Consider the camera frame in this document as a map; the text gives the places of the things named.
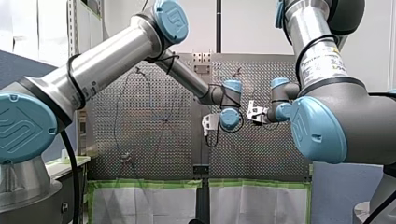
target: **white fabric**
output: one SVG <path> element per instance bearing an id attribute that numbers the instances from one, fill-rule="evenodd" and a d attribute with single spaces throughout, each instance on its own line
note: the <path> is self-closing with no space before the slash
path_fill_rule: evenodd
<path id="1" fill-rule="evenodd" d="M 210 189 L 211 223 L 305 224 L 308 189 L 214 187 Z"/>
<path id="2" fill-rule="evenodd" d="M 187 224 L 196 189 L 96 189 L 92 224 Z"/>

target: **metal rod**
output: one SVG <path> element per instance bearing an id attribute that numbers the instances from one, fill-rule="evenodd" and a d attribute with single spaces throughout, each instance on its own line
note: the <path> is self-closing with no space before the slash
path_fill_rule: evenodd
<path id="1" fill-rule="evenodd" d="M 221 53 L 221 0 L 217 0 L 217 12 L 216 12 L 216 53 Z"/>
<path id="2" fill-rule="evenodd" d="M 155 62 L 163 71 L 168 72 L 178 83 L 191 91 L 195 96 L 201 98 L 209 91 L 209 86 L 186 64 L 184 64 L 174 53 L 168 49 Z"/>

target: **green tape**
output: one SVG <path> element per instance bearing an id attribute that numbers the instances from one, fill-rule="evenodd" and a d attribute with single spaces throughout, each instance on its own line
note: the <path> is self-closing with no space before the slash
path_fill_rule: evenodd
<path id="1" fill-rule="evenodd" d="M 210 187 L 267 187 L 282 189 L 310 189 L 311 183 L 304 182 L 280 182 L 269 180 L 251 180 L 251 179 L 209 179 Z"/>
<path id="2" fill-rule="evenodd" d="M 312 184 L 309 184 L 308 192 L 307 192 L 307 199 L 306 199 L 306 224 L 311 223 L 311 201 L 312 200 Z"/>
<path id="3" fill-rule="evenodd" d="M 89 181 L 89 186 L 95 189 L 119 189 L 119 188 L 141 188 L 141 189 L 196 189 L 201 187 L 200 180 L 137 180 L 137 179 L 118 179 Z"/>
<path id="4" fill-rule="evenodd" d="M 99 180 L 88 182 L 88 215 L 89 224 L 92 224 L 93 194 L 96 189 L 119 189 L 119 188 L 141 188 L 141 189 L 196 189 L 202 186 L 201 180 L 143 180 L 143 179 L 118 179 Z M 306 200 L 306 224 L 311 223 L 311 182 L 280 182 L 252 179 L 209 179 L 210 187 L 265 187 L 282 189 L 307 189 Z"/>
<path id="5" fill-rule="evenodd" d="M 143 180 L 143 179 L 118 179 L 118 180 L 92 180 L 88 181 L 88 217 L 92 224 L 93 194 L 96 189 L 197 189 L 202 187 L 201 180 Z"/>
<path id="6" fill-rule="evenodd" d="M 93 194 L 95 192 L 95 186 L 88 184 L 88 223 L 92 224 L 93 216 Z"/>

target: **gray panel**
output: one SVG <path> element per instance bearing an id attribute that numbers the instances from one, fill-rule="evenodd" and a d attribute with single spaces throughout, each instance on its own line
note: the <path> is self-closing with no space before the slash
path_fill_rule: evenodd
<path id="1" fill-rule="evenodd" d="M 94 145 L 97 156 L 92 158 L 89 178 L 192 178 L 192 95 L 157 65 L 140 63 L 137 67 L 148 77 L 151 97 L 147 81 L 134 68 L 90 105 L 87 123 L 92 126 L 87 126 L 87 133 L 93 129 L 94 142 L 87 135 L 87 144 Z M 115 126 L 117 101 L 126 81 Z M 132 156 L 121 162 L 120 155 L 126 153 Z"/>
<path id="2" fill-rule="evenodd" d="M 192 65 L 190 54 L 181 56 Z M 256 105 L 268 103 L 273 78 L 294 80 L 292 56 L 214 54 L 211 61 L 214 83 L 229 78 L 243 81 L 244 115 L 249 99 L 255 99 Z M 193 115 L 201 111 L 192 109 L 192 95 L 156 65 L 141 63 L 137 67 L 149 77 L 152 107 L 148 84 L 135 69 L 100 92 L 88 106 L 87 147 L 92 156 L 89 179 L 136 175 L 148 179 L 193 178 L 191 156 L 196 155 L 193 149 L 197 150 L 193 144 L 200 142 L 194 139 L 203 139 L 202 132 L 197 135 L 194 131 L 201 130 L 201 121 Z M 234 77 L 238 68 L 239 75 Z M 127 80 L 115 126 L 118 97 Z M 218 106 L 211 107 L 212 111 L 219 110 Z M 170 111 L 168 121 L 156 118 L 167 117 Z M 238 133 L 220 131 L 219 145 L 211 149 L 210 177 L 309 180 L 309 161 L 294 147 L 289 124 L 281 124 L 274 131 L 267 130 L 274 125 L 267 129 L 245 125 Z M 131 157 L 122 162 L 120 156 L 126 153 Z"/>
<path id="3" fill-rule="evenodd" d="M 269 104 L 272 79 L 288 77 L 295 81 L 293 61 L 293 56 L 215 54 L 213 81 L 217 84 L 231 78 L 242 81 L 241 112 L 247 120 L 249 100 L 254 99 L 255 105 Z M 245 123 L 238 133 L 220 131 L 219 144 L 212 149 L 210 176 L 306 181 L 309 161 L 295 148 L 288 123 L 266 129 Z"/>

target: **metal bracket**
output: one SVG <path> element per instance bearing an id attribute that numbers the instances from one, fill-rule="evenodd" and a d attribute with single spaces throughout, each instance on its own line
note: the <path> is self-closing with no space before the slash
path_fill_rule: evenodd
<path id="1" fill-rule="evenodd" d="M 219 127 L 220 114 L 209 114 L 202 118 L 202 127 L 204 128 L 204 136 L 208 136 L 208 131 L 215 131 Z"/>
<path id="2" fill-rule="evenodd" d="M 248 102 L 247 108 L 247 119 L 263 124 L 265 115 L 268 112 L 268 108 L 262 106 L 254 106 L 254 100 Z"/>
<path id="3" fill-rule="evenodd" d="M 71 57 L 79 53 L 76 0 L 67 0 L 67 17 L 67 31 L 69 33 L 69 56 Z"/>
<path id="4" fill-rule="evenodd" d="M 209 164 L 193 165 L 192 169 L 195 175 L 209 175 Z"/>

